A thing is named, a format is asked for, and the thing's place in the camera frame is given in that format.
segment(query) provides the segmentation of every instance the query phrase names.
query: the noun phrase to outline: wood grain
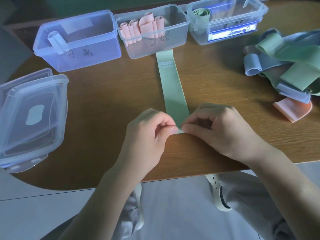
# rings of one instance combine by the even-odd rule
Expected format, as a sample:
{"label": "wood grain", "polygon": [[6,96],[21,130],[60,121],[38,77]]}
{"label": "wood grain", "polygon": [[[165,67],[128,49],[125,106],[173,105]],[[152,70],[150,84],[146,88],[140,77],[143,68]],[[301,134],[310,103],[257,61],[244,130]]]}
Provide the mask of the wood grain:
{"label": "wood grain", "polygon": [[[258,32],[205,46],[198,45],[188,34],[187,43],[174,48],[186,102],[190,113],[203,102],[234,106],[263,139],[294,163],[316,161],[320,155],[319,97],[312,98],[314,108],[308,116],[290,123],[272,106],[283,97],[269,81],[244,75],[242,52],[244,46],[256,44],[259,34],[269,28],[275,27],[284,35],[319,28],[320,3],[267,4],[270,9],[258,25]],[[12,79],[46,67],[42,58],[33,56]],[[122,44],[121,58],[64,74],[70,80],[64,142],[46,160],[14,176],[52,190],[96,187],[117,159],[126,125],[147,108],[166,109],[156,56],[132,60]],[[144,180],[242,169],[246,166],[184,133],[169,137],[160,163]]]}

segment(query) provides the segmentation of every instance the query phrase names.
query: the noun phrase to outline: transparent storage bin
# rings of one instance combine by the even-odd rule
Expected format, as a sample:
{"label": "transparent storage bin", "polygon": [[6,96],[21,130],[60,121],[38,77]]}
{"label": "transparent storage bin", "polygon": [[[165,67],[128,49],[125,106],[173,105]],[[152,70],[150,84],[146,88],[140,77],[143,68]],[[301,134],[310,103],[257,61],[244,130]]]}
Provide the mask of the transparent storage bin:
{"label": "transparent storage bin", "polygon": [[[189,3],[189,32],[200,45],[246,35],[257,30],[268,7],[258,0],[200,0]],[[209,21],[196,16],[194,10],[210,11]]]}
{"label": "transparent storage bin", "polygon": [[68,82],[46,68],[0,86],[0,167],[25,171],[61,145]]}
{"label": "transparent storage bin", "polygon": [[[127,39],[120,33],[119,26],[121,23],[129,23],[130,20],[140,19],[147,12],[152,12],[153,16],[164,17],[164,29],[156,32],[145,33],[143,35]],[[175,4],[157,7],[150,10],[142,10],[128,13],[116,14],[114,16],[120,38],[125,42],[142,38],[136,43],[125,45],[128,55],[131,59],[137,59],[143,56],[154,54],[158,51],[172,49],[184,45],[187,40],[188,25],[190,23],[186,14]],[[163,31],[162,37],[150,39],[147,36]]]}
{"label": "transparent storage bin", "polygon": [[114,16],[103,10],[42,24],[33,51],[58,72],[121,57]]}

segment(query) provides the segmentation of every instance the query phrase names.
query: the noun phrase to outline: hand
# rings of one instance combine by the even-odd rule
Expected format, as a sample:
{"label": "hand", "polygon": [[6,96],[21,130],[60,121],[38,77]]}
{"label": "hand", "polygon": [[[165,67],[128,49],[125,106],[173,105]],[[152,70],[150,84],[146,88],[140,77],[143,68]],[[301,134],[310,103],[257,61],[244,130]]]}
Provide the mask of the hand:
{"label": "hand", "polygon": [[202,104],[182,123],[182,130],[201,138],[222,155],[247,165],[275,149],[233,107]]}
{"label": "hand", "polygon": [[178,132],[175,125],[168,114],[147,109],[128,124],[116,164],[130,167],[140,182],[160,161],[167,138]]}

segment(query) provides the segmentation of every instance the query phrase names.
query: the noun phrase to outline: white shoe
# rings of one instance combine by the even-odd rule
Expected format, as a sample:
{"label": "white shoe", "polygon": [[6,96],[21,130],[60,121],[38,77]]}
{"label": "white shoe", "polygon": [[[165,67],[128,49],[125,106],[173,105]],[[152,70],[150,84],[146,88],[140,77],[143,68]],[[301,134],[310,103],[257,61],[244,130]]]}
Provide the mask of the white shoe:
{"label": "white shoe", "polygon": [[212,185],[212,198],[214,205],[223,212],[232,210],[223,200],[222,187],[219,183],[219,174],[207,174],[207,180]]}
{"label": "white shoe", "polygon": [[141,197],[141,193],[142,193],[142,184],[138,183],[138,185],[134,188],[133,192],[135,193],[136,198],[137,198],[138,210],[139,210],[139,215],[140,215],[140,220],[139,220],[139,223],[136,225],[135,230],[139,230],[140,228],[142,228],[142,226],[144,224],[143,209],[140,204],[140,197]]}

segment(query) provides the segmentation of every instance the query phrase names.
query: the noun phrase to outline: tile grout line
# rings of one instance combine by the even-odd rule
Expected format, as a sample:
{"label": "tile grout line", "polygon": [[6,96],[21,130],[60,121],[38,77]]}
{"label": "tile grout line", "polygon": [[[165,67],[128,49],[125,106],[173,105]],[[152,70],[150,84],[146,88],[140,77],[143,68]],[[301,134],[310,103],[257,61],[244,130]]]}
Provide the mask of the tile grout line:
{"label": "tile grout line", "polygon": [[0,200],[0,202],[1,202],[1,201],[7,201],[7,200],[26,199],[26,198],[32,198],[32,197],[38,197],[38,196],[58,195],[58,194],[65,194],[65,193],[72,193],[72,192],[79,192],[79,191],[86,191],[86,190],[95,190],[95,188],[80,189],[80,190],[60,192],[60,193],[48,193],[48,194],[41,194],[41,195],[35,195],[35,196],[27,196],[27,197],[21,197],[21,198],[5,199],[5,200]]}

